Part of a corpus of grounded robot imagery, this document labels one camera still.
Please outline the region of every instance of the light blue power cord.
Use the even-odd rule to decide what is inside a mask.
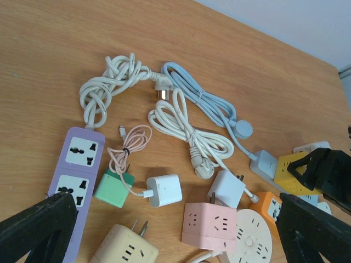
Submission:
[[[165,74],[174,86],[180,88],[184,96],[197,105],[212,122],[222,128],[225,127],[243,153],[252,160],[257,159],[257,156],[245,149],[237,139],[237,137],[247,139],[252,134],[252,126],[244,120],[237,121],[236,109],[230,102],[204,91],[184,68],[174,62],[165,63],[161,73]]]

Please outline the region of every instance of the wooden table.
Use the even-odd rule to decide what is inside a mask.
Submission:
[[[275,157],[295,146],[327,140],[347,150],[351,122],[337,70],[198,3],[177,1],[29,1],[1,3],[0,220],[43,200],[70,127],[84,127],[80,86],[101,76],[105,57],[135,52],[159,71],[166,61],[185,67],[211,93],[229,98],[254,133],[243,144]],[[154,84],[144,81],[113,98],[98,131],[106,146],[120,147],[118,126],[148,123],[156,103]],[[228,136],[188,103],[192,125]],[[100,180],[109,156],[104,152]],[[157,262],[186,262],[201,252],[180,242],[184,204],[202,202],[213,178],[197,178],[188,145],[154,132],[143,152],[129,157],[135,189],[148,177],[177,173],[183,201],[152,208],[129,195],[122,209],[93,198],[77,262],[88,262],[114,224],[149,220],[145,238],[160,249]],[[247,187],[279,193],[248,167],[236,149],[226,160]],[[240,208],[248,206],[243,197]],[[338,208],[333,214],[351,223]],[[286,262],[273,239],[272,263]]]

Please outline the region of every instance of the purple power strip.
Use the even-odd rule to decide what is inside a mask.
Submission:
[[[73,263],[77,258],[104,145],[105,136],[101,133],[78,127],[67,132],[48,192],[70,192],[78,210],[64,263]]]

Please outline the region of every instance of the green cube socket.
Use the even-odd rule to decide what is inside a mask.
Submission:
[[[132,188],[135,178],[128,173],[123,173],[123,178],[129,188]],[[107,169],[95,191],[94,197],[122,208],[128,194],[129,191],[122,183],[121,177],[110,169]]]

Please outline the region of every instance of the pink cube socket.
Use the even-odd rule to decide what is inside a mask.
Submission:
[[[182,242],[201,249],[234,251],[236,209],[211,203],[185,205]]]

